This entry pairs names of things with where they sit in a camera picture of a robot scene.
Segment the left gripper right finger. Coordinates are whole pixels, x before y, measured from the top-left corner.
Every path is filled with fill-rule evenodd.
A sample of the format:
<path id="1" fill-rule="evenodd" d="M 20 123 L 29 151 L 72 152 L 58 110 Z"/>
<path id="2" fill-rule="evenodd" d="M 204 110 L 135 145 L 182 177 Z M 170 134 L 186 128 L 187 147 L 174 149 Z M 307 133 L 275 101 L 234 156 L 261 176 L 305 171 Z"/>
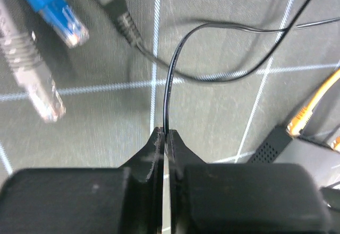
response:
<path id="1" fill-rule="evenodd" d="M 329 233 L 332 216 L 309 173 L 291 163 L 206 163 L 165 135 L 172 233 Z"/>

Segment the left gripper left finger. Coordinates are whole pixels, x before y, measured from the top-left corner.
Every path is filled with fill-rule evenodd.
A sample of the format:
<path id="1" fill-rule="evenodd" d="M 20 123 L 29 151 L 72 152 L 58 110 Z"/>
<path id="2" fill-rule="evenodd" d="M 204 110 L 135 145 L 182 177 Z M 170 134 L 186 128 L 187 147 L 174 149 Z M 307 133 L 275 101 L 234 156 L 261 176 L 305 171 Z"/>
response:
<path id="1" fill-rule="evenodd" d="M 117 168 L 25 168 L 1 188 L 1 233 L 161 233 L 164 134 Z"/>

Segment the black network switch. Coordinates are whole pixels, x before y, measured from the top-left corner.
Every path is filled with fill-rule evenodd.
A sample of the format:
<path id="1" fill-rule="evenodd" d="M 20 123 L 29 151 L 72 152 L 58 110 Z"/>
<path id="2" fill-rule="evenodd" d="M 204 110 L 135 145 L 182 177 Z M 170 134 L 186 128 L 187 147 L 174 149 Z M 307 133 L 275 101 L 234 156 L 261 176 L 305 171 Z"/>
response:
<path id="1" fill-rule="evenodd" d="M 318 186 L 339 185 L 339 152 L 312 138 L 293 138 L 281 126 L 269 133 L 248 163 L 298 164 Z"/>

